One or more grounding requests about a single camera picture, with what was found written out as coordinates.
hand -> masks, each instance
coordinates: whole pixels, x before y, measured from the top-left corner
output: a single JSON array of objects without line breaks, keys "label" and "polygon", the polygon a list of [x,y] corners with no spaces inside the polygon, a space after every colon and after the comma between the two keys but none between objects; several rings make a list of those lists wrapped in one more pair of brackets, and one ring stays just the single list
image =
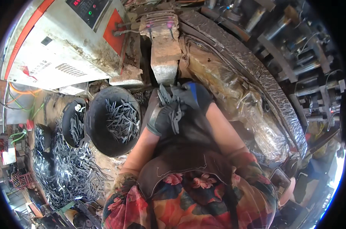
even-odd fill
[{"label": "hand", "polygon": [[177,107],[177,102],[172,102],[164,107],[160,107],[159,104],[157,104],[146,125],[148,130],[157,136],[165,134],[166,131],[172,127],[171,113],[175,112]]},{"label": "hand", "polygon": [[188,82],[180,86],[170,86],[173,95],[180,98],[181,102],[195,110],[202,110],[206,114],[208,107],[214,101],[206,88],[198,83]]}]

control panel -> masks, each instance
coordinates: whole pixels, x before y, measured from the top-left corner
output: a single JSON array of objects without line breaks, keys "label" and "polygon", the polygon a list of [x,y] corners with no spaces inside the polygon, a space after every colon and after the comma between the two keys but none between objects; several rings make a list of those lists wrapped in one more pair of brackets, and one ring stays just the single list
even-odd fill
[{"label": "control panel", "polygon": [[66,0],[66,3],[93,28],[108,0]]}]

forearm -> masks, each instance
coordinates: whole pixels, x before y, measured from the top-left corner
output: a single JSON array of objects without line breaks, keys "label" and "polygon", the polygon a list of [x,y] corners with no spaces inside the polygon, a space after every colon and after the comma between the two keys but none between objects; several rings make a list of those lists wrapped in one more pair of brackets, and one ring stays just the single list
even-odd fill
[{"label": "forearm", "polygon": [[234,166],[237,166],[233,158],[243,152],[249,152],[243,140],[241,140],[238,133],[215,103],[210,104],[206,117],[212,127],[214,139],[222,154],[229,158]]},{"label": "forearm", "polygon": [[154,135],[147,128],[144,128],[120,173],[132,173],[139,176],[143,166],[151,160],[159,138],[159,136]]}]

red panel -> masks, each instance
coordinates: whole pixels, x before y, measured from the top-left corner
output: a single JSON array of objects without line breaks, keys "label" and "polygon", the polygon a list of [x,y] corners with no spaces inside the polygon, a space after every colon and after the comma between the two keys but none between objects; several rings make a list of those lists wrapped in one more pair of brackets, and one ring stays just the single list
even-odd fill
[{"label": "red panel", "polygon": [[104,31],[103,38],[108,42],[108,44],[116,51],[116,53],[121,56],[122,46],[124,44],[125,34],[120,36],[114,36],[113,32],[126,30],[126,27],[117,28],[117,24],[122,24],[123,20],[116,9],[109,19],[106,30]]},{"label": "red panel", "polygon": [[55,0],[44,0],[44,2],[37,8],[37,10],[33,13],[33,15],[28,20],[27,24],[25,24],[22,32],[19,35],[17,42],[15,43],[14,49],[11,52],[11,56],[9,59],[8,66],[6,66],[5,71],[5,80],[8,79],[8,75],[15,60],[15,57],[18,54],[20,47],[22,46],[24,40],[28,36],[29,32],[32,30],[33,26],[36,24],[38,19],[43,15],[43,13],[47,10],[47,8],[54,2]]}]

white machine casing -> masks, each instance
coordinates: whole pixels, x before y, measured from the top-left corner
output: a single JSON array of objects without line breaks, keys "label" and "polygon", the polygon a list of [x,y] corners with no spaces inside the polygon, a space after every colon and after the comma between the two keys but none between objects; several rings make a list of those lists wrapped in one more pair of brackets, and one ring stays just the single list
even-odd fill
[{"label": "white machine casing", "polygon": [[[84,6],[84,19],[70,6],[74,1]],[[6,45],[2,79],[52,90],[120,75],[127,36],[114,37],[111,28],[128,21],[121,1],[54,0],[27,35],[6,77],[15,44],[42,2],[33,1],[14,28]],[[105,5],[98,9],[98,4]],[[92,10],[99,10],[99,15]],[[95,22],[88,25],[89,18]]]}]

